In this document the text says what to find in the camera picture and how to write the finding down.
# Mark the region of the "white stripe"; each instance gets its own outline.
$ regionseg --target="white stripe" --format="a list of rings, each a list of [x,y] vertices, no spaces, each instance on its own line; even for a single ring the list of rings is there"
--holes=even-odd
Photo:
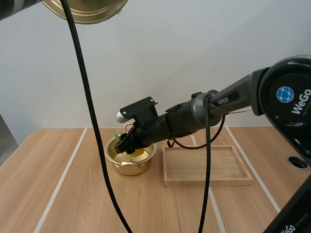
[[[60,189],[60,187],[61,187],[61,185],[62,185],[62,183],[63,183],[63,181],[64,181],[64,179],[66,177],[66,175],[67,175],[67,172],[68,172],[68,170],[70,168],[70,165],[71,165],[74,157],[76,156],[76,153],[77,153],[77,151],[78,151],[78,149],[79,149],[79,147],[81,145],[81,142],[82,142],[82,140],[84,138],[84,135],[86,134],[86,131],[87,131],[87,128],[85,128],[83,130],[83,133],[82,133],[82,135],[80,137],[80,140],[78,141],[78,144],[76,145],[76,148],[74,149],[74,151],[73,151],[73,153],[72,153],[72,155],[71,155],[71,157],[70,157],[70,159],[69,159],[69,161],[67,163],[67,166],[65,167],[65,170],[64,170],[62,176],[60,177],[60,179],[58,181],[58,184],[57,184],[57,186],[56,186],[56,188],[55,188],[55,190],[54,190],[54,192],[53,192],[53,194],[52,194],[52,196],[50,198],[50,201],[49,201],[47,207],[45,208],[45,210],[44,210],[44,212],[43,212],[43,214],[41,216],[41,219],[39,220],[39,222],[37,224],[37,227],[34,230],[34,233],[39,233],[39,231],[40,231],[40,229],[41,229],[41,227],[42,227],[42,225],[44,223],[44,220],[47,217],[47,215],[48,215],[48,213],[50,211],[50,208],[51,208],[51,206],[52,206],[52,204],[53,204],[53,202],[54,202],[54,200],[56,198],[56,195],[57,195],[57,193],[58,193],[58,191],[59,191],[59,189]]]
[[[192,139],[193,145],[194,145],[194,146],[197,146],[196,141],[195,141],[195,138],[194,138],[194,135],[191,135],[191,139]]]
[[[194,135],[191,135],[191,139],[192,139],[193,145],[197,146],[198,144],[196,143]],[[219,230],[220,230],[221,233],[225,233],[224,222],[223,222],[222,216],[220,215],[219,208],[218,208],[218,205],[217,205],[216,199],[214,197],[214,193],[213,193],[213,190],[212,190],[211,186],[208,189],[208,195],[209,195],[209,198],[210,198],[210,200],[212,202],[212,206],[213,206],[216,218],[217,218]]]
[[[254,173],[256,179],[258,180],[259,184],[261,185],[263,191],[266,193],[267,197],[269,198],[270,202],[272,203],[272,205],[274,206],[274,208],[276,209],[276,211],[279,213],[281,211],[280,207],[277,205],[276,201],[274,200],[274,198],[272,197],[271,193],[269,192],[269,190],[267,189],[267,187],[265,186],[264,182],[262,181],[262,179],[260,178],[259,174],[256,172],[255,168],[253,167],[253,165],[251,164],[251,162],[249,161],[249,159],[247,158],[246,154],[244,153],[244,151],[242,150],[241,146],[239,145],[238,141],[235,139],[235,137],[233,136],[232,132],[230,131],[230,129],[228,128],[228,126],[225,127],[229,133],[229,135],[231,136],[232,140],[234,141],[235,145],[238,147],[239,151],[241,152],[243,158],[245,159],[245,161],[247,162],[247,164],[249,165],[249,167],[251,168],[252,172]]]
[[[11,15],[19,12],[24,5],[24,0],[14,0],[14,6],[13,6],[13,10],[11,12]]]

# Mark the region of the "wego logo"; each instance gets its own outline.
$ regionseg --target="wego logo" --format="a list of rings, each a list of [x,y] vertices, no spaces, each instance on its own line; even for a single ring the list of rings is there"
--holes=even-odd
[[[311,95],[311,90],[309,90],[309,89],[305,90],[305,92],[303,94],[300,94],[299,102],[298,102],[298,104],[295,103],[295,106],[292,110],[292,113],[295,113],[298,115],[301,114],[301,111],[306,106],[306,102],[309,100],[310,95]]]

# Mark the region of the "gold pot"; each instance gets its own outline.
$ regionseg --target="gold pot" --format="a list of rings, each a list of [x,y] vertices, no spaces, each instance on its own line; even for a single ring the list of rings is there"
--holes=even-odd
[[[132,157],[126,152],[117,154],[114,149],[116,139],[111,138],[105,146],[105,156],[113,163],[113,168],[120,174],[134,176],[146,171],[151,164],[151,159],[156,153],[156,143],[144,149],[138,157]]]

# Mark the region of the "black robotic arm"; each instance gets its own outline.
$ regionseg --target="black robotic arm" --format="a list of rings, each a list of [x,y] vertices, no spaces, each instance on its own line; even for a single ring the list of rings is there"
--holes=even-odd
[[[117,152],[133,153],[165,139],[175,139],[205,128],[204,101],[208,98],[210,126],[221,116],[251,106],[265,114],[275,128],[311,165],[311,56],[301,55],[245,76],[226,89],[195,93],[158,116],[148,97],[120,109],[117,121],[134,119],[129,133],[121,136]],[[311,176],[299,188],[264,233],[311,232]]]

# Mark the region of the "white wall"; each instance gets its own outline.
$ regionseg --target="white wall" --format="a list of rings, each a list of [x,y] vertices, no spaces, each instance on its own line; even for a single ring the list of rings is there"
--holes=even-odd
[[[255,69],[311,53],[309,0],[129,0],[77,25],[101,127],[146,96],[158,112]],[[21,143],[41,127],[91,127],[67,22],[39,3],[0,22],[0,114]],[[252,113],[226,125],[267,125]]]

